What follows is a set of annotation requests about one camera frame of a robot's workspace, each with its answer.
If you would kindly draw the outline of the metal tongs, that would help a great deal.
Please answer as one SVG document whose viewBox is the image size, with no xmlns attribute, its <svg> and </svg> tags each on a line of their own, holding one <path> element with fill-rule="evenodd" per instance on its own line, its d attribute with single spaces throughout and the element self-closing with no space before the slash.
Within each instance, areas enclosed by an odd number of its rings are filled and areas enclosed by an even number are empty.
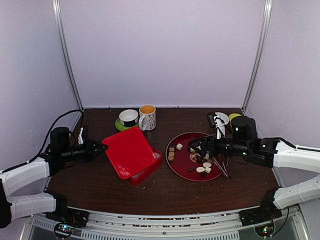
<svg viewBox="0 0 320 240">
<path fill-rule="evenodd" d="M 213 163 L 217 166 L 220 173 L 227 177 L 229 180 L 232 179 L 228 164 L 229 164 L 229 157 L 224 154 L 219 154 L 212 158 Z"/>
</svg>

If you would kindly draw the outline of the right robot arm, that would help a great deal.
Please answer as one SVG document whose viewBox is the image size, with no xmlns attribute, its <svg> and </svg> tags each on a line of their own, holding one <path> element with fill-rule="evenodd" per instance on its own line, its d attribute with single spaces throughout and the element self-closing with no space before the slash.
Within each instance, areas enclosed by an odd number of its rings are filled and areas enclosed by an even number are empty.
<svg viewBox="0 0 320 240">
<path fill-rule="evenodd" d="M 201 158 L 209 155 L 242 157 L 246 162 L 267 168 L 293 168 L 320 172 L 320 150 L 299 146 L 281 137 L 259 138 L 256 122 L 247 116 L 231 120 L 232 136 L 209 135 L 192 139 L 188 148 Z M 259 220 L 268 220 L 277 210 L 320 197 L 320 177 L 285 188 L 268 190 L 256 210 Z"/>
</svg>

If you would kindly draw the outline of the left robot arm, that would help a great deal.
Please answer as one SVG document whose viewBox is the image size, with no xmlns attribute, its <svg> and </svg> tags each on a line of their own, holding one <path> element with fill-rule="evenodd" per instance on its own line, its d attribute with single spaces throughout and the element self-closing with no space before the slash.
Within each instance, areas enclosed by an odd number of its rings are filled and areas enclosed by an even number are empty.
<svg viewBox="0 0 320 240">
<path fill-rule="evenodd" d="M 50 131 L 50 144 L 34 159 L 0 172 L 0 227 L 35 214 L 46 213 L 55 221 L 74 224 L 76 215 L 68 207 L 67 198 L 54 191 L 13 196 L 12 194 L 38 180 L 52 177 L 67 163 L 88 163 L 108 149 L 106 144 L 88 138 L 89 127 L 84 125 L 75 144 L 70 143 L 72 132 L 68 127 Z"/>
</svg>

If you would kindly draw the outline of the red box lid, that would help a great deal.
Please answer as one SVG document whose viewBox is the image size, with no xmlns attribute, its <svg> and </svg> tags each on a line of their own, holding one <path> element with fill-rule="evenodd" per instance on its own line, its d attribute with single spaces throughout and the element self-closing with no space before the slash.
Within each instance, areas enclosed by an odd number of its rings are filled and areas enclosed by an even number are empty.
<svg viewBox="0 0 320 240">
<path fill-rule="evenodd" d="M 107 146 L 105 153 L 122 180 L 154 165 L 157 157 L 138 127 L 118 132 L 102 140 Z"/>
</svg>

